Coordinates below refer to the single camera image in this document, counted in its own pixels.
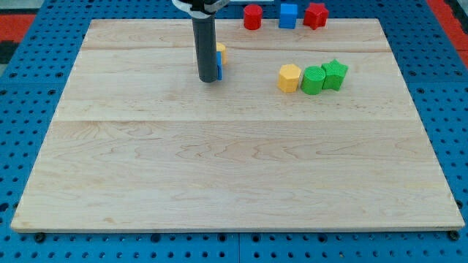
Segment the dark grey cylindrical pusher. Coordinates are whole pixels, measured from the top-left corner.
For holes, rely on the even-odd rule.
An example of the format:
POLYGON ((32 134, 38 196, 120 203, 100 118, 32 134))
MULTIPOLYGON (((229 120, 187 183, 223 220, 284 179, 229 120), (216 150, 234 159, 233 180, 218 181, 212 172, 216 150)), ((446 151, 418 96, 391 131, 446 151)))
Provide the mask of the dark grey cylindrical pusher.
POLYGON ((216 26, 213 15, 192 18, 199 78, 204 83, 217 80, 216 26))

